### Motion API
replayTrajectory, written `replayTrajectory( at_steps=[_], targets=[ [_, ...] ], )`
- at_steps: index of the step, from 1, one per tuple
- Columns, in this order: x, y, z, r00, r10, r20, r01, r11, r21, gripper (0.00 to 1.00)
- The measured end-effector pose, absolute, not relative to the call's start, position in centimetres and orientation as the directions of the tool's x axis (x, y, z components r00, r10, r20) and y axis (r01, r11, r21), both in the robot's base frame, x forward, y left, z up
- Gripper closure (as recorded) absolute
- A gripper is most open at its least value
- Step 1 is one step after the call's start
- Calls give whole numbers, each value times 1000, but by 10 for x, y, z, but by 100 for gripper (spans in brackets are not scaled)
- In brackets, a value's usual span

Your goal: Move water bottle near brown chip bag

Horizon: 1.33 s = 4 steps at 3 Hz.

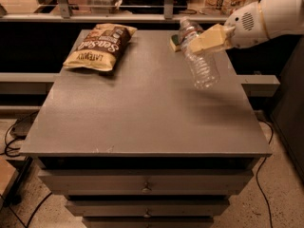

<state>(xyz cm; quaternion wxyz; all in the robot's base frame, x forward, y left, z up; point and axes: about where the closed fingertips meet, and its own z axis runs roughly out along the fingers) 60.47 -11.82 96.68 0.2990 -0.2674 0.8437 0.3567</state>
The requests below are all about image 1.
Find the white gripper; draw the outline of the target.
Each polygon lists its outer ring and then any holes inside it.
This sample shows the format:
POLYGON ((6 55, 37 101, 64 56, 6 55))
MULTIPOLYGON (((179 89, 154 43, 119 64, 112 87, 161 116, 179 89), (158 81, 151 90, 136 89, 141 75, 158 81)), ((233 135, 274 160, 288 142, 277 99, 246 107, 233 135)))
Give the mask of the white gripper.
POLYGON ((235 10, 225 26, 215 24, 193 39, 188 48, 194 54, 229 48, 250 48, 269 40, 262 10, 258 2, 235 10))

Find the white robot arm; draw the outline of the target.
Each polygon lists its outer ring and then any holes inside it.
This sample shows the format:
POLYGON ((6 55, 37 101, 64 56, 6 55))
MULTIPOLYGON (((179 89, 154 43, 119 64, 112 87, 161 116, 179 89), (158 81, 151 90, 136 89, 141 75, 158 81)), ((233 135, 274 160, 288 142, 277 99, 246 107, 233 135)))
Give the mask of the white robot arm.
POLYGON ((229 48, 251 48, 286 34, 304 33, 304 0, 260 0, 234 11, 189 43, 199 54, 229 48))

